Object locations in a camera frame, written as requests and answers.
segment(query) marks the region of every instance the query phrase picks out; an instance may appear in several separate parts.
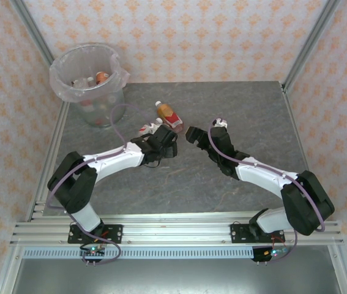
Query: aluminum frame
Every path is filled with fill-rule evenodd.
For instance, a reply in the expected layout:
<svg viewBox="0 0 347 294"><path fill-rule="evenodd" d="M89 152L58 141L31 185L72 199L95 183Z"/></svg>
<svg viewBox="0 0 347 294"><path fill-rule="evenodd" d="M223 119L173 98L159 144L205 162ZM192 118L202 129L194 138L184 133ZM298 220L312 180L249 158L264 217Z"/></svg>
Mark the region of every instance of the aluminum frame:
<svg viewBox="0 0 347 294"><path fill-rule="evenodd" d="M32 39L46 60L47 64L53 62L53 55L44 41L38 27L32 19L23 0L10 0L20 18L26 25ZM324 7L315 27L312 29L296 62L292 66L286 81L282 86L286 106L300 143L301 142L294 123L293 115L287 99L287 91L294 83L295 78L303 68L305 61L316 41L320 37L327 22L331 18L340 0L329 0ZM67 244L70 218L68 216L43 216L45 200L48 189L46 183L52 174L56 156L58 153L63 128L69 109L68 103L63 103L59 112L58 121L53 131L50 147L47 151L45 164L42 169L39 185L34 201L29 209L27 222L16 224L10 242L9 253L0 273L0 294L12 293L23 252L27 246L43 247L69 247L76 244ZM139 215L115 215L102 216L105 223L124 224L125 230L122 239L122 247L142 246L185 246L185 247L231 247L229 225L234 221L247 223L255 215L255 212L241 213L192 213L192 214L139 214ZM294 242L294 234L290 230L285 233L289 244ZM255 246L256 244L237 244L237 246ZM341 292L347 293L347 250L340 226L336 221L326 222L324 233L314 232L311 236L299 236L298 246L325 245L328 247L332 263L340 284Z"/></svg>
<svg viewBox="0 0 347 294"><path fill-rule="evenodd" d="M283 91L288 92L296 80L298 74L304 67L307 62L312 49L317 44L317 41L321 37L321 34L325 30L330 19L334 15L335 9L338 7L340 0L328 0L326 5L323 8L323 11L320 13L318 20L316 21L313 29L311 30L307 40L305 41L304 46L302 47L298 57L296 58L293 66L291 67L286 80L283 82Z"/></svg>

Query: gray countertop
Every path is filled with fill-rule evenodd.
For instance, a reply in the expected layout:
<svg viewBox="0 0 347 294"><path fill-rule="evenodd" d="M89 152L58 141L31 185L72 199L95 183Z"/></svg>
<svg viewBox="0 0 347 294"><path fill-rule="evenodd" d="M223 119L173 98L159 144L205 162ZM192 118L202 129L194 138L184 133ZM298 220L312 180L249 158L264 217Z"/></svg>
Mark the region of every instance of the gray countertop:
<svg viewBox="0 0 347 294"><path fill-rule="evenodd" d="M136 105L151 120L157 117L155 101L169 103L186 127L206 130L216 116L228 122L234 147L259 161L302 172L304 160L288 109L276 81L210 83L139 83L124 88L126 103ZM128 108L117 123L123 136L137 137L144 119ZM70 106L56 165L71 151L95 154L121 146L112 128L86 124ZM278 208L282 201L253 184L221 173L207 152L177 139L178 156L161 161L158 168L122 170L101 180L91 203L98 214L197 213L257 211ZM47 215L58 212L45 210Z"/></svg>

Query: plastic bottle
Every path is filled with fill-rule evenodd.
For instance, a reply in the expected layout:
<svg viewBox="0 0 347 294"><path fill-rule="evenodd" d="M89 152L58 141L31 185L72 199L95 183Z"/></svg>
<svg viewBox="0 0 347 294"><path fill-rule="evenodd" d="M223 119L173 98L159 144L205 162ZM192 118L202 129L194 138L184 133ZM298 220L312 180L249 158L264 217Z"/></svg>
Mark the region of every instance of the plastic bottle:
<svg viewBox="0 0 347 294"><path fill-rule="evenodd" d="M89 87L87 78L79 78L71 82L71 84L76 89L88 89Z"/></svg>
<svg viewBox="0 0 347 294"><path fill-rule="evenodd" d="M155 131L163 124L162 119L157 118L154 123L150 125L145 124L140 130L139 130L139 136L145 135L145 134L154 134Z"/></svg>
<svg viewBox="0 0 347 294"><path fill-rule="evenodd" d="M155 106L157 107L159 117L162 118L163 122L170 126L175 133L179 133L184 129L183 121L168 104L162 104L161 101L157 101Z"/></svg>
<svg viewBox="0 0 347 294"><path fill-rule="evenodd" d="M108 75L106 72L97 72L95 75L95 83L98 85L99 83L109 79L109 77L110 75Z"/></svg>
<svg viewBox="0 0 347 294"><path fill-rule="evenodd" d="M95 86L95 82L94 82L94 79L92 77L88 77L88 86L89 87Z"/></svg>

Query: patterned wallpaper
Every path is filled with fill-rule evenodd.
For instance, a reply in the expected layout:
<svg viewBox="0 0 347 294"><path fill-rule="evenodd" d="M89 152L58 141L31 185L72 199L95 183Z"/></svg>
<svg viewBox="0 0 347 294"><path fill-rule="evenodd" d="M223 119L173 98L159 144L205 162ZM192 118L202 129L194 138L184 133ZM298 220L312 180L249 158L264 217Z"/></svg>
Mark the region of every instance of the patterned wallpaper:
<svg viewBox="0 0 347 294"><path fill-rule="evenodd" d="M14 224L26 217L59 106L47 65L10 1L0 0L0 269Z"/></svg>
<svg viewBox="0 0 347 294"><path fill-rule="evenodd" d="M347 236L347 0L289 94L310 167L320 176Z"/></svg>
<svg viewBox="0 0 347 294"><path fill-rule="evenodd" d="M326 0L26 0L55 56L107 42L130 82L283 81Z"/></svg>

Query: plastic bag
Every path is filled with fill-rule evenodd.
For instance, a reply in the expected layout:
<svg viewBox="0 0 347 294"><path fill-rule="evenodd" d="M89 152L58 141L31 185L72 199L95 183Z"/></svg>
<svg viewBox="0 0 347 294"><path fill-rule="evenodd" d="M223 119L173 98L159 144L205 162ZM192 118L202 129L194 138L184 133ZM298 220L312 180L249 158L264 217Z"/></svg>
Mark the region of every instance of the plastic bag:
<svg viewBox="0 0 347 294"><path fill-rule="evenodd" d="M71 82L106 72L110 77L91 88L76 89ZM66 102L93 100L120 91L130 74L120 67L119 55L102 43L78 45L56 58L50 67L50 85L55 94Z"/></svg>

